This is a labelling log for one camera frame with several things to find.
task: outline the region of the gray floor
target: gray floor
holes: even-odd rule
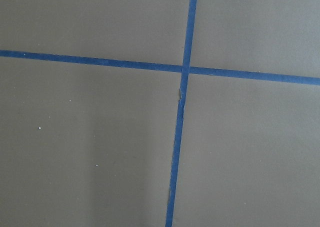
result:
[[[191,66],[318,78],[319,7],[197,0]],[[182,65],[188,8],[0,0],[0,53]],[[180,81],[0,57],[0,226],[164,227]],[[189,74],[172,226],[320,226],[319,88]]]

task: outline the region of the blue line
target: blue line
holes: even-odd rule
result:
[[[167,71],[167,72],[178,72],[178,73],[181,73],[182,71],[181,70],[182,67],[180,65],[134,62],[134,61],[124,61],[124,60],[116,60],[116,59],[90,58],[90,57],[79,57],[79,56],[70,56],[70,55],[57,55],[57,54],[49,54],[49,53],[30,53],[30,52],[22,52],[22,51],[0,50],[0,56],[32,59],[32,60],[42,60],[42,61],[56,61],[56,62],[97,65],[97,66],[112,66],[112,67],[122,67],[122,68],[131,68],[131,69],[143,69],[143,70],[153,70],[153,71]]]
[[[262,81],[276,81],[276,82],[320,86],[320,78],[276,74],[276,73],[247,72],[247,71],[240,71],[240,70],[203,68],[203,67],[192,67],[192,66],[190,67],[189,73],[197,74],[197,75],[222,76],[222,77],[232,77],[232,78],[262,80]]]
[[[171,163],[171,177],[170,177],[170,186],[169,186],[170,192],[169,192],[168,206],[166,210],[165,227],[172,227],[174,209],[175,209],[180,147],[181,147],[181,140],[182,140],[183,125],[184,125],[184,111],[185,111],[185,103],[186,103],[186,96],[187,96],[192,41],[193,41],[193,35],[194,35],[196,6],[197,6],[197,0],[189,1],[188,19],[186,24],[186,33],[185,33],[185,42],[184,42],[183,64],[182,64],[181,82],[180,82],[180,100],[178,102],[178,110],[176,115],[176,126],[175,126],[174,145],[173,145],[173,154],[172,154],[172,163]]]

